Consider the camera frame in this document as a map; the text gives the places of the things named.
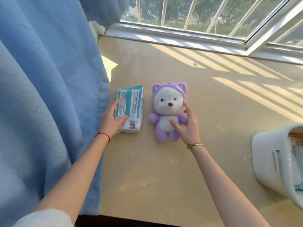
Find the plush toy ear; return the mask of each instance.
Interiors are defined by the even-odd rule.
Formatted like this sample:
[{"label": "plush toy ear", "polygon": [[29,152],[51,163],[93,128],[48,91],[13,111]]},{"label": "plush toy ear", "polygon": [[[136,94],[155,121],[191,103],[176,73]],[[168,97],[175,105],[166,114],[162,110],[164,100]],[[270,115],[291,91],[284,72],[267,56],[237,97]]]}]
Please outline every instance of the plush toy ear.
[{"label": "plush toy ear", "polygon": [[187,85],[185,82],[180,82],[180,83],[177,83],[177,85],[182,88],[182,90],[184,91],[184,93],[186,94],[186,91],[187,91]]},{"label": "plush toy ear", "polygon": [[153,86],[152,86],[152,93],[154,94],[154,92],[157,90],[157,88],[158,87],[160,87],[161,86],[161,84],[154,84]]}]

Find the beige countertop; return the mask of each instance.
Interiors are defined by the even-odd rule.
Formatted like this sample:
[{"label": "beige countertop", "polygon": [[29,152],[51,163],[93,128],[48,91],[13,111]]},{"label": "beige countertop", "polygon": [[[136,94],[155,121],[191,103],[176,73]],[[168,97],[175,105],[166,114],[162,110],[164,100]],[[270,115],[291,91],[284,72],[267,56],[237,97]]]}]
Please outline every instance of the beige countertop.
[{"label": "beige countertop", "polygon": [[303,211],[261,185],[252,166],[254,134],[302,122],[303,68],[265,60],[101,37],[111,100],[143,85],[138,134],[120,133],[104,152],[100,214],[178,226],[223,226],[198,165],[180,140],[155,137],[152,85],[187,83],[201,140],[271,226],[302,226]]}]

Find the person's left hand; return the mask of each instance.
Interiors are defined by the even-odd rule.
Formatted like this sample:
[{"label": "person's left hand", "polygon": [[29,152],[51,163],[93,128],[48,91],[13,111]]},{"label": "person's left hand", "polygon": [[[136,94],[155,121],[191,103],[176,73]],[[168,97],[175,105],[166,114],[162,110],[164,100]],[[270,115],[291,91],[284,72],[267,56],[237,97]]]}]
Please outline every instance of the person's left hand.
[{"label": "person's left hand", "polygon": [[123,116],[118,121],[115,121],[114,112],[117,104],[121,101],[121,98],[116,99],[112,102],[111,105],[107,107],[102,118],[101,118],[101,126],[99,131],[105,134],[108,134],[110,137],[113,137],[119,127],[127,120],[128,116]]}]

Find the white sleeve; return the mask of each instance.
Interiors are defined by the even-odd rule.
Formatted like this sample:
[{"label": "white sleeve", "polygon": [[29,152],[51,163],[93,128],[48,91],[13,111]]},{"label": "white sleeve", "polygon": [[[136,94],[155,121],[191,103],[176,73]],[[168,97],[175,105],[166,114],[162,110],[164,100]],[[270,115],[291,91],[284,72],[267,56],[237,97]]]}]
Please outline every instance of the white sleeve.
[{"label": "white sleeve", "polygon": [[24,216],[13,227],[74,227],[74,225],[67,213],[50,208]]}]

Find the blue curtain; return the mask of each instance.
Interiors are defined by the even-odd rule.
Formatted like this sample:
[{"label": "blue curtain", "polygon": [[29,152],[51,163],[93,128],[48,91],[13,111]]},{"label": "blue curtain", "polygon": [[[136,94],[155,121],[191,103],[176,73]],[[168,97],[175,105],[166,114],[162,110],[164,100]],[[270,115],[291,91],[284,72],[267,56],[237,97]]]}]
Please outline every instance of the blue curtain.
[{"label": "blue curtain", "polygon": [[[125,6],[0,0],[1,226],[32,212],[98,131],[109,82],[88,20],[108,27]],[[98,214],[101,180],[102,161],[81,214]]]}]

